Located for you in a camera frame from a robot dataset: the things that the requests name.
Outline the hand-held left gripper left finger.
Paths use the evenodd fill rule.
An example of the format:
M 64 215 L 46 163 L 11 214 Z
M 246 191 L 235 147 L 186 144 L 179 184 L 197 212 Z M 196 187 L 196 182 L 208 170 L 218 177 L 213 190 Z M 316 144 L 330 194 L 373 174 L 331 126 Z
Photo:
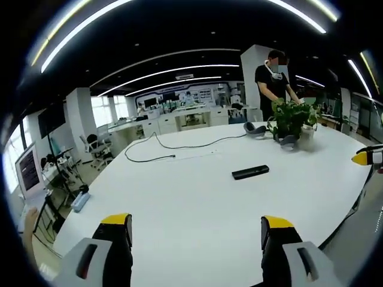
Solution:
M 130 286 L 132 266 L 132 215 L 110 215 L 62 258 L 53 286 Z

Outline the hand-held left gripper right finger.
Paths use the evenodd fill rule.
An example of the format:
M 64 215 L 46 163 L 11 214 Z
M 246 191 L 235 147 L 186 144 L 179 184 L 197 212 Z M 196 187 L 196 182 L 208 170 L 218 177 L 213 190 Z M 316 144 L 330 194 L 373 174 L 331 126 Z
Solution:
M 332 261 L 283 218 L 261 217 L 261 286 L 342 286 Z

